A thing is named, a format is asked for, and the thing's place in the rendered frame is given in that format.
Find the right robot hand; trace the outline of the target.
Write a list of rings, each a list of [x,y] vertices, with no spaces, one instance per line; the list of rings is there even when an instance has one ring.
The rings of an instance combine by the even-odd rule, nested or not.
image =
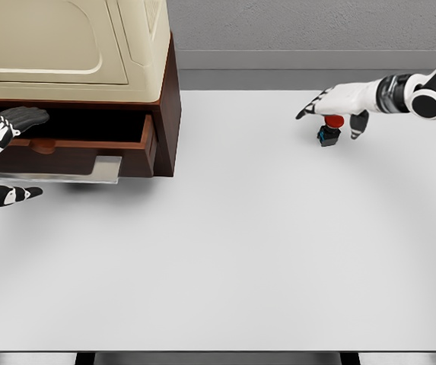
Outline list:
[[[351,138],[357,139],[366,129],[369,113],[377,107],[377,87],[380,81],[337,84],[323,90],[296,116],[301,119],[308,114],[321,116],[350,116]]]

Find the red button switch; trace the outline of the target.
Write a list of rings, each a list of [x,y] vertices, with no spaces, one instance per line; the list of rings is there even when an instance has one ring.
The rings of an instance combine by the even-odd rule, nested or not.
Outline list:
[[[344,125],[344,118],[338,115],[324,116],[324,124],[317,133],[317,139],[322,147],[336,144],[341,134],[340,128]]]

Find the brown wooden drawer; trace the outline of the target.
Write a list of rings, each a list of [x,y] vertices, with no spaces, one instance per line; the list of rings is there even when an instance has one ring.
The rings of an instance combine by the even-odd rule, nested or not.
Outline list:
[[[98,119],[79,127],[57,116],[14,139],[0,153],[0,173],[89,174],[97,156],[121,157],[119,177],[152,177],[156,154],[154,123],[150,115],[110,112],[114,127]],[[56,140],[53,154],[38,154],[31,139]]]

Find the round wooden drawer knob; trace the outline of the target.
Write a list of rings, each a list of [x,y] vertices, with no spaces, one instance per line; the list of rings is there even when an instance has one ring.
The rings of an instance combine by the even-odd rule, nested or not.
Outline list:
[[[29,147],[38,154],[53,154],[56,149],[56,140],[51,138],[34,138],[30,140]]]

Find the brown wooden cabinet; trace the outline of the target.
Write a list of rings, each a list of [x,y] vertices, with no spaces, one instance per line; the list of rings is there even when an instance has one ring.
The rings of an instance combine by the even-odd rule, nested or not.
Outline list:
[[[60,116],[79,127],[98,119],[116,123],[110,112],[150,115],[156,136],[153,176],[172,176],[177,153],[181,102],[175,51],[167,47],[164,75],[158,97],[144,101],[135,91],[115,84],[10,83],[0,86],[0,112],[19,106],[36,107],[49,114],[49,121]]]

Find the beige appliance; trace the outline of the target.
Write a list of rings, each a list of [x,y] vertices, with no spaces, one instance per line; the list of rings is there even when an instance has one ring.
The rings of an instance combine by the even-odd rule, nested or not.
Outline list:
[[[174,65],[166,0],[0,0],[0,100],[154,102]]]

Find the silver metal plate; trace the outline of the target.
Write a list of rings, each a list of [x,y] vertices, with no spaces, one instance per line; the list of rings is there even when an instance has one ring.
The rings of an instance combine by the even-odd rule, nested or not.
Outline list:
[[[121,162],[121,157],[97,156],[92,171],[87,175],[61,173],[0,173],[0,179],[39,183],[117,184]]]

